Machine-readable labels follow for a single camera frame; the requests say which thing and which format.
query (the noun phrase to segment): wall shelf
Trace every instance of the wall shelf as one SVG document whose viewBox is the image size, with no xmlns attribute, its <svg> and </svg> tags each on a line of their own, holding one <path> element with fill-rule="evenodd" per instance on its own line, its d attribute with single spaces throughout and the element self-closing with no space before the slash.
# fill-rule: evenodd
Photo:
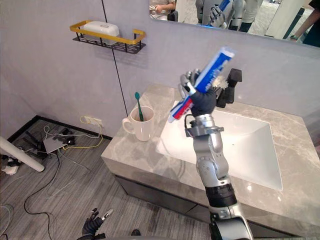
<svg viewBox="0 0 320 240">
<path fill-rule="evenodd" d="M 144 31 L 141 31 L 139 29 L 133 29 L 133 36 L 134 39 L 128 39 L 118 36 L 111 36 L 107 34 L 101 34 L 98 32 L 88 31 L 80 28 L 81 26 L 91 22 L 91 20 L 85 20 L 78 22 L 74 25 L 70 26 L 70 30 L 72 32 L 76 33 L 76 37 L 72 40 L 92 44 L 108 49 L 117 50 L 120 52 L 125 52 L 129 54 L 137 54 L 144 46 L 146 46 L 145 43 L 142 43 L 141 40 L 146 36 L 146 33 Z M 98 37 L 99 40 L 90 39 L 90 36 Z M 108 45 L 105 42 L 103 42 L 103 39 L 108 39 L 112 41 L 116 41 L 113 45 Z"/>
</svg>

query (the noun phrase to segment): black wire rack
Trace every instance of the black wire rack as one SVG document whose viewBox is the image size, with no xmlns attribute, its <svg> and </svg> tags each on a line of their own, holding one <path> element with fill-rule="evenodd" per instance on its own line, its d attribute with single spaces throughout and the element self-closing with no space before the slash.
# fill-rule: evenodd
<svg viewBox="0 0 320 240">
<path fill-rule="evenodd" d="M 76 37 L 73 38 L 72 40 L 86 43 L 86 44 L 100 46 L 107 49 L 113 49 L 116 51 L 125 52 L 129 54 L 137 54 L 138 52 L 140 52 L 141 49 L 143 49 L 146 46 L 146 44 L 141 41 L 139 41 L 137 44 L 126 44 L 122 42 L 116 42 L 113 45 L 109 45 L 105 43 L 101 37 L 100 37 L 100 40 L 94 40 L 90 36 L 87 36 L 85 34 L 78 33 L 78 32 L 76 32 Z"/>
</svg>

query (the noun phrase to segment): mug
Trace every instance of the mug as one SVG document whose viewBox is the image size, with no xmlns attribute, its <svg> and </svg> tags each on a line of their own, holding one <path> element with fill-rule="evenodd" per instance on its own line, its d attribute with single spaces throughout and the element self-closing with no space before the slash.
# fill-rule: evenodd
<svg viewBox="0 0 320 240">
<path fill-rule="evenodd" d="M 143 120 L 140 121 L 139 109 L 134 108 L 128 118 L 122 120 L 123 129 L 130 133 L 135 134 L 136 138 L 140 141 L 148 141 L 151 137 L 151 134 L 154 131 L 154 116 L 155 113 L 151 107 L 141 106 L 141 112 L 143 115 Z M 129 130 L 126 127 L 126 124 L 132 125 L 133 130 Z"/>
</svg>

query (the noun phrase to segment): white sink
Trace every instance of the white sink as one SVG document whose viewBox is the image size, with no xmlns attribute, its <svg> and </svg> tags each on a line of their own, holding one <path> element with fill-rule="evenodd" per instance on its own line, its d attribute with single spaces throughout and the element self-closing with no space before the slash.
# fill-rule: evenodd
<svg viewBox="0 0 320 240">
<path fill-rule="evenodd" d="M 214 110 L 212 116 L 216 126 L 224 127 L 221 136 L 229 175 L 281 191 L 281 174 L 269 123 L 219 110 Z M 185 134 L 184 116 L 165 124 L 156 151 L 196 164 L 193 139 Z"/>
</svg>

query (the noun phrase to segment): white cable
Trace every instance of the white cable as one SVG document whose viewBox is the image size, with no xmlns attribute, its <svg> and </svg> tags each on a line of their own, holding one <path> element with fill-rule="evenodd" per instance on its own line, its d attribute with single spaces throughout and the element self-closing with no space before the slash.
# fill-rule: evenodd
<svg viewBox="0 0 320 240">
<path fill-rule="evenodd" d="M 1 208 L 5 208 L 5 209 L 9 212 L 9 220 L 8 220 L 8 223 L 6 224 L 4 230 L 0 233 L 0 236 L 1 236 L 2 234 L 4 234 L 5 231 L 7 230 L 7 228 L 9 227 L 9 224 L 10 224 L 10 222 L 11 222 L 11 220 L 12 220 L 11 218 L 12 218 L 12 215 L 13 215 L 13 212 L 12 212 L 13 208 L 12 208 L 12 206 L 6 204 L 6 205 L 1 205 Z"/>
<path fill-rule="evenodd" d="M 85 168 L 85 169 L 88 170 L 88 171 L 91 171 L 91 170 L 90 170 L 89 168 L 87 168 L 85 165 L 82 165 L 81 163 L 78 163 L 78 162 L 72 160 L 71 158 L 67 157 L 66 155 L 64 155 L 64 154 L 60 151 L 60 149 L 58 149 L 58 152 L 59 152 L 63 157 L 65 157 L 67 160 L 73 162 L 74 164 L 79 165 L 80 167 Z"/>
<path fill-rule="evenodd" d="M 15 181 L 17 181 L 18 179 L 22 179 L 22 178 L 24 178 L 24 177 L 26 177 L 26 176 L 28 176 L 28 175 L 30 175 L 30 174 L 32 174 L 32 171 L 30 171 L 30 168 L 29 168 L 29 172 L 27 173 L 27 174 L 25 174 L 25 175 L 22 175 L 22 176 L 20 176 L 20 177 L 17 177 L 15 180 L 13 180 L 12 182 L 10 182 L 4 189 L 2 189 L 2 191 L 0 192 L 0 195 L 11 185 L 11 184 L 13 184 Z"/>
<path fill-rule="evenodd" d="M 84 174 L 82 174 L 81 176 L 79 176 L 79 179 L 82 178 L 84 175 L 86 175 L 88 172 L 91 172 L 91 170 L 90 170 L 89 168 L 87 168 L 86 166 L 84 166 L 84 165 L 82 165 L 81 163 L 78 163 L 78 162 L 72 160 L 71 158 L 65 156 L 64 154 L 62 154 L 61 151 L 60 151 L 60 149 L 58 149 L 58 152 L 59 152 L 63 157 L 65 157 L 67 160 L 69 160 L 69 161 L 73 162 L 74 164 L 77 164 L 77 165 L 79 165 L 80 167 L 85 168 L 85 169 L 87 170 L 87 172 L 85 172 Z M 63 186 L 62 188 L 60 188 L 60 189 L 59 189 L 58 191 L 56 191 L 54 194 L 49 195 L 49 189 L 50 189 L 50 187 L 52 186 L 53 182 L 55 181 L 56 176 L 58 175 L 58 171 L 59 171 L 59 169 L 56 171 L 57 174 L 54 176 L 52 182 L 50 183 L 49 187 L 47 188 L 47 191 L 46 191 L 47 197 L 46 197 L 46 199 L 50 199 L 50 198 L 56 196 L 56 195 L 57 195 L 58 193 L 60 193 L 63 189 L 67 188 L 70 184 L 73 184 L 73 183 L 77 180 L 77 179 L 71 180 L 68 184 L 66 184 L 65 186 Z"/>
<path fill-rule="evenodd" d="M 30 152 L 31 150 L 33 150 L 34 148 L 29 148 L 28 150 L 25 150 L 24 152 L 27 153 L 27 152 Z"/>
<path fill-rule="evenodd" d="M 98 136 L 89 136 L 87 134 L 67 134 L 67 135 L 64 135 L 64 134 L 61 134 L 61 133 L 51 134 L 51 133 L 49 133 L 50 127 L 48 125 L 45 125 L 43 127 L 43 131 L 45 132 L 45 139 L 47 139 L 48 135 L 51 135 L 51 136 L 54 136 L 54 135 L 59 135 L 59 136 L 86 136 L 86 137 L 91 138 L 91 139 L 100 138 L 100 134 Z"/>
</svg>

